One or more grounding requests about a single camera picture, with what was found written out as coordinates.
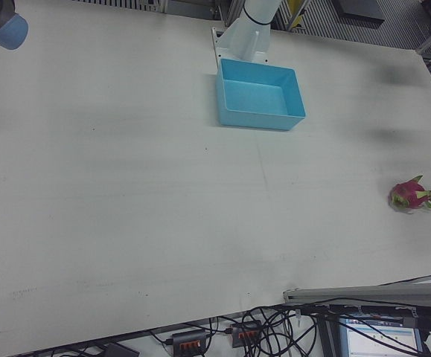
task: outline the white table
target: white table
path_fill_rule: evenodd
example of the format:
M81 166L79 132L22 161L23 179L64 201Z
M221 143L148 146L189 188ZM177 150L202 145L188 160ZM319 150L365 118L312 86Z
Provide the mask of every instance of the white table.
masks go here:
M414 51L273 33L307 118L217 122L211 27L20 0L0 48L0 356L431 274L431 77Z

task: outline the pink dragon fruit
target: pink dragon fruit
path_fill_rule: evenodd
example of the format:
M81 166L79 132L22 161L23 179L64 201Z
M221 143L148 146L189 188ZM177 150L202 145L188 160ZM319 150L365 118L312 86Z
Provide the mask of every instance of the pink dragon fruit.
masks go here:
M431 208L431 190L425 190L418 183L421 178L422 175L407 182L396 184L389 194L391 204L403 209L420 208L422 205Z

